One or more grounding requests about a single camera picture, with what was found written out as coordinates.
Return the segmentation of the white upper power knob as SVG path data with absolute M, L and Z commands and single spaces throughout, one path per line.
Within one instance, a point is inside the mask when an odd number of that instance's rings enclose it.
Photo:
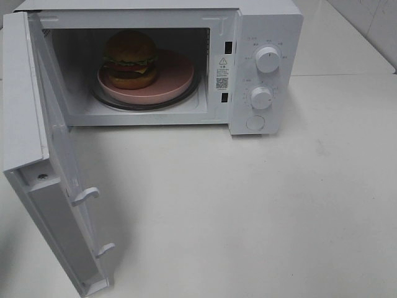
M 281 61 L 281 52 L 275 45 L 264 45 L 259 47 L 254 54 L 256 67 L 261 73 L 275 71 Z

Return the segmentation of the white lower timer knob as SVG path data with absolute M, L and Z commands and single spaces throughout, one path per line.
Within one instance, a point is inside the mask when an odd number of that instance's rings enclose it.
M 257 87 L 251 92 L 251 105 L 254 109 L 267 109 L 272 105 L 272 101 L 272 91 L 267 87 Z

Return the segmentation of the white warning label sticker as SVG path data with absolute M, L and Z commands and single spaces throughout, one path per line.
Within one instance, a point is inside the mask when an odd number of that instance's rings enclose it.
M 215 57 L 215 89 L 217 91 L 226 91 L 229 87 L 230 62 L 226 55 L 217 55 Z

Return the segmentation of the round door release button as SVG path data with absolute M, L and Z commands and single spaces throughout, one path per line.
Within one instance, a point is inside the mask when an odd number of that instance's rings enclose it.
M 252 116 L 246 121 L 249 130 L 260 131 L 265 126 L 265 119 L 259 115 Z

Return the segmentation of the burger with lettuce and tomato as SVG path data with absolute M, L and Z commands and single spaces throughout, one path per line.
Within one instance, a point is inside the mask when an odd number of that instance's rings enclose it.
M 103 69 L 116 88 L 141 89 L 155 81 L 157 57 L 156 45 L 148 35 L 123 30 L 106 42 Z

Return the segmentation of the pink round plate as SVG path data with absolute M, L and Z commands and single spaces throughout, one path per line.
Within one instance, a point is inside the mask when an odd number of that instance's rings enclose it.
M 162 104 L 180 96 L 193 82 L 194 65 L 185 56 L 158 50 L 158 59 L 137 71 L 102 67 L 97 80 L 110 97 L 127 104 Z

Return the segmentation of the glass microwave turntable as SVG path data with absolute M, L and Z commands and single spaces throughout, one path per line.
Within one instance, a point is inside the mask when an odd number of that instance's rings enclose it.
M 142 89 L 120 89 L 112 86 L 108 76 L 97 72 L 90 93 L 100 103 L 121 111 L 159 111 L 188 101 L 200 86 L 200 78 L 193 74 L 188 79 L 169 79 L 159 75 Z

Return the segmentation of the white microwave oven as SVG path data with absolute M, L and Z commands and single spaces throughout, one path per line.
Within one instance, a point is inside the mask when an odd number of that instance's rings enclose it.
M 226 124 L 233 135 L 278 130 L 303 16 L 292 1 L 24 1 L 14 12 L 39 16 L 51 33 L 63 78 L 60 101 L 68 126 Z M 90 93 L 105 41 L 122 29 L 148 34 L 160 48 L 187 55 L 200 86 L 188 101 L 159 111 L 121 111 Z M 261 73 L 254 58 L 264 45 L 281 52 L 279 67 Z M 215 89 L 215 57 L 231 64 L 229 87 Z M 251 92 L 272 91 L 272 105 L 257 110 Z M 248 118 L 265 119 L 260 131 Z

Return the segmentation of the white microwave door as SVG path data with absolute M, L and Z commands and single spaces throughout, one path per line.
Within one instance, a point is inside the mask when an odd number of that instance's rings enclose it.
M 60 101 L 63 78 L 39 16 L 3 18 L 4 174 L 81 297 L 109 285 Z

